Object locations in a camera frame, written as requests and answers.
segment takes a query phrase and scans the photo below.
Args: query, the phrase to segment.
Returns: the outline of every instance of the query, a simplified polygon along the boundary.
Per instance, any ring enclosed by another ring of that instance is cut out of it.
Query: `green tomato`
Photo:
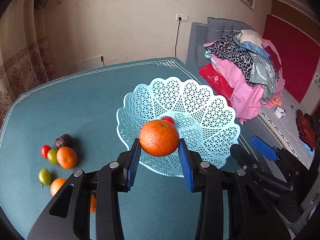
[[[47,158],[48,158],[49,163],[58,164],[58,160],[57,160],[57,150],[55,150],[55,149],[49,150],[49,151],[48,151]]]
[[[51,174],[46,168],[43,168],[39,172],[39,181],[43,185],[49,185],[51,183]]]

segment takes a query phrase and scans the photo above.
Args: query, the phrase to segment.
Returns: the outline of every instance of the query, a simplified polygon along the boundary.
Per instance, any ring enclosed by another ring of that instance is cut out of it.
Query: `headboard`
[[[216,41],[230,34],[238,33],[243,29],[253,30],[243,22],[213,17],[208,17],[208,24],[192,23],[186,68],[189,71],[195,71],[210,63],[210,60],[204,56],[206,49],[202,46],[203,44]]]

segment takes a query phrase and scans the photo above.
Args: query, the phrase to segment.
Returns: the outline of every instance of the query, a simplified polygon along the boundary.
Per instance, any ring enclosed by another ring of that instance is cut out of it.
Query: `metal screw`
[[[201,162],[200,166],[203,168],[208,168],[210,166],[210,164],[208,162]]]
[[[244,176],[244,175],[245,175],[245,171],[242,170],[242,169],[239,169],[239,170],[237,170],[237,174],[238,174],[239,176]]]
[[[83,171],[81,171],[81,170],[76,170],[76,171],[73,173],[73,175],[74,175],[75,177],[79,177],[79,176],[82,175],[82,173],[83,173]]]
[[[119,167],[119,163],[112,162],[112,163],[109,164],[109,167],[112,168],[112,169],[115,169],[115,168]]]

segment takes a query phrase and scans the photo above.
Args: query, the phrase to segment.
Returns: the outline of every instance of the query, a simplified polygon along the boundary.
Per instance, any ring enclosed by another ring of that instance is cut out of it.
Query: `floral curtain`
[[[44,12],[34,4],[12,0],[0,19],[0,125],[22,92],[53,77]]]

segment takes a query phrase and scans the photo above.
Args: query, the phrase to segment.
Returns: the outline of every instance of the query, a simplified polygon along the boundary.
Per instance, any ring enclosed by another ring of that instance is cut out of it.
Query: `lattice fruit basket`
[[[128,150],[146,122],[166,115],[175,119],[188,149],[217,168],[226,164],[230,146],[238,143],[240,127],[234,123],[235,111],[223,96],[215,96],[209,86],[194,80],[156,78],[150,85],[138,85],[123,102],[116,113],[117,133]],[[165,176],[183,177],[178,151],[166,157],[142,151],[140,163]]]

